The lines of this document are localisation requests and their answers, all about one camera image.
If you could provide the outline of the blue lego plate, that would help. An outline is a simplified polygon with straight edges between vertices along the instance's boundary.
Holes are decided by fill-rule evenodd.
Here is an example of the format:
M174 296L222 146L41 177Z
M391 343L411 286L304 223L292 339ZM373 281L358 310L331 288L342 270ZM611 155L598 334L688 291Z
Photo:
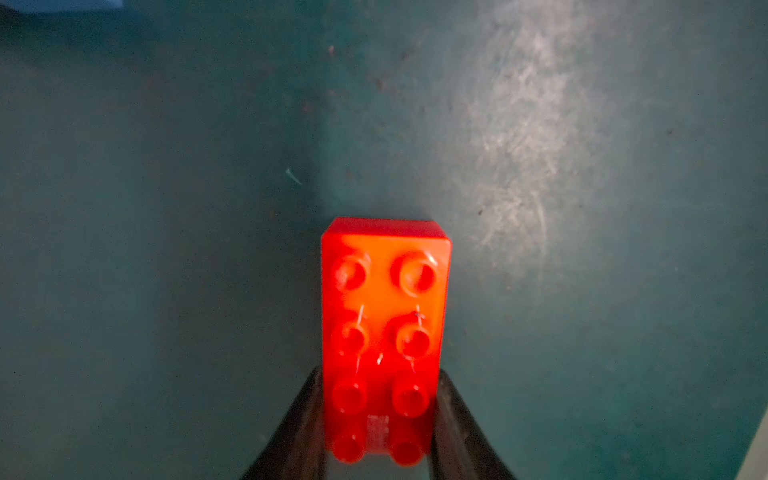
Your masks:
M123 0L1 0L1 5L21 13L61 13L120 9Z

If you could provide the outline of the red lego brick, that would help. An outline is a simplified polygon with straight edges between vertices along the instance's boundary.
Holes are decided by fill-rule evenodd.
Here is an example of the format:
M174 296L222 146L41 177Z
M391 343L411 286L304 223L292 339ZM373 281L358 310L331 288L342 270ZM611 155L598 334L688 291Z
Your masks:
M418 464L435 423L452 242L434 221L339 217L321 239L325 444Z

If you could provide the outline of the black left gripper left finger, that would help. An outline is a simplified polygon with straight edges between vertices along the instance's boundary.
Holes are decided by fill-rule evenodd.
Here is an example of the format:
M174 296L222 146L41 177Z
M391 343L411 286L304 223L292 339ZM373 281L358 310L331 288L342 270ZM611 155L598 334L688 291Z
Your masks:
M322 368L315 367L269 442L241 479L324 479L323 400Z

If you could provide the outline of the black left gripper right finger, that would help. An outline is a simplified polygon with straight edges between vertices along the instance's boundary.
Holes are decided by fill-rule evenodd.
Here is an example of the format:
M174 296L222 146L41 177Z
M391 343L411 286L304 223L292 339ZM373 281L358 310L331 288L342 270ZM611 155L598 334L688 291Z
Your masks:
M491 446L443 369L438 378L429 468L431 479L518 479Z

